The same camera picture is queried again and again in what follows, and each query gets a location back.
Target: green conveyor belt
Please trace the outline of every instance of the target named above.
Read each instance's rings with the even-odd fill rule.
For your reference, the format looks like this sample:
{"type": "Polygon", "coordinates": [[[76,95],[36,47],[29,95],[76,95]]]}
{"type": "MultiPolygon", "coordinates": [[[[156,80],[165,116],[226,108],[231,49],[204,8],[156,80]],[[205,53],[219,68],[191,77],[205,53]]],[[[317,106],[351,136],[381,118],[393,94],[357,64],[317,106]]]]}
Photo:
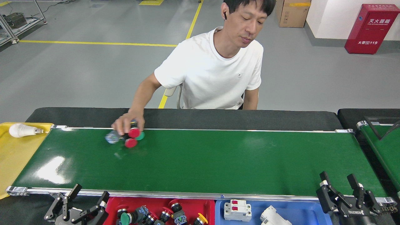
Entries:
{"type": "Polygon", "coordinates": [[[316,196],[319,174],[352,194],[354,173],[386,197],[350,133],[145,130],[132,149],[104,129],[53,129],[16,187],[316,196]]]}
{"type": "MultiPolygon", "coordinates": [[[[390,126],[374,125],[381,137],[390,126]]],[[[379,140],[369,125],[361,126],[361,132],[366,137],[376,157],[392,180],[396,190],[400,192],[400,129],[394,129],[382,140],[379,140]]]]}

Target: man's right arm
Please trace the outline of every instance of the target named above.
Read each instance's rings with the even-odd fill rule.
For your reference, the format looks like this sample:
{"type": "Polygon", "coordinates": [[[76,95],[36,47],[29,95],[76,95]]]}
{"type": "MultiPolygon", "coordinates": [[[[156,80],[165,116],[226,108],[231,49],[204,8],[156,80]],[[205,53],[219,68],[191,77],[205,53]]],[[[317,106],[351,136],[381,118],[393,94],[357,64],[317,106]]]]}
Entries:
{"type": "Polygon", "coordinates": [[[154,92],[161,86],[154,73],[148,76],[143,82],[140,83],[132,105],[127,113],[120,116],[111,127],[116,130],[120,135],[128,133],[130,129],[131,120],[135,119],[138,123],[138,128],[143,131],[144,128],[144,107],[150,101],[154,92]]]}

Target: chair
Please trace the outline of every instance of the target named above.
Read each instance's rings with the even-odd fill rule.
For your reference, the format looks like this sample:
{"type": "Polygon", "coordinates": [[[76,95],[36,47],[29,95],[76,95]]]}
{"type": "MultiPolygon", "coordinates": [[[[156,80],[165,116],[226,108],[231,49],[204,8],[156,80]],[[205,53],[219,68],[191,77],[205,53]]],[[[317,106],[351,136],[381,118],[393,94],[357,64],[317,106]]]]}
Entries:
{"type": "Polygon", "coordinates": [[[183,107],[180,106],[180,96],[182,94],[182,84],[175,86],[171,89],[165,89],[164,95],[167,97],[171,97],[175,93],[175,90],[177,87],[179,87],[179,93],[178,93],[178,97],[177,97],[177,101],[176,101],[176,108],[182,109],[183,107]]]}

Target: gray epoxy floor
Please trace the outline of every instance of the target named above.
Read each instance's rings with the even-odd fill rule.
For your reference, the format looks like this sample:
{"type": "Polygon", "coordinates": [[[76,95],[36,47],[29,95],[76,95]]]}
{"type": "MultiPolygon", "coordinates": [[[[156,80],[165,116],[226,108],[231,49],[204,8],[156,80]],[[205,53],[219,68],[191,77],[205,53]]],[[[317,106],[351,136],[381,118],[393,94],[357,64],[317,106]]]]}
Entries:
{"type": "MultiPolygon", "coordinates": [[[[39,2],[42,10],[55,2],[39,2]]],[[[222,1],[204,0],[192,36],[223,25],[222,1]]],[[[198,2],[76,0],[50,7],[48,24],[23,40],[178,44],[198,2]]],[[[12,2],[13,12],[37,13],[31,2],[12,2]]],[[[9,13],[7,6],[0,12],[9,13]]],[[[264,46],[258,109],[318,110],[400,108],[400,49],[376,55],[341,47],[312,46],[304,28],[280,28],[275,12],[257,40],[264,46]]],[[[0,123],[25,121],[36,109],[130,107],[139,83],[173,47],[18,43],[0,52],[0,123]]],[[[159,89],[147,108],[158,108],[159,89]]],[[[175,96],[165,108],[174,108],[175,96]]]]}

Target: black hair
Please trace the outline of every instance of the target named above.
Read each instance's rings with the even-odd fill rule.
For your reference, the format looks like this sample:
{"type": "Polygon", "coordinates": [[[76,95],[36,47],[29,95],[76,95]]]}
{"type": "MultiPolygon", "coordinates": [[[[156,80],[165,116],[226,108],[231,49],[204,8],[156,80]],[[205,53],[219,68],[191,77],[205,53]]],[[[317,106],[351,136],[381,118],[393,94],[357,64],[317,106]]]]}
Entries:
{"type": "MultiPolygon", "coordinates": [[[[240,4],[243,4],[243,6],[247,6],[250,1],[256,0],[224,0],[224,2],[229,7],[229,13],[235,12],[240,4]]],[[[262,0],[261,10],[269,16],[274,10],[275,2],[276,0],[262,0]]]]}

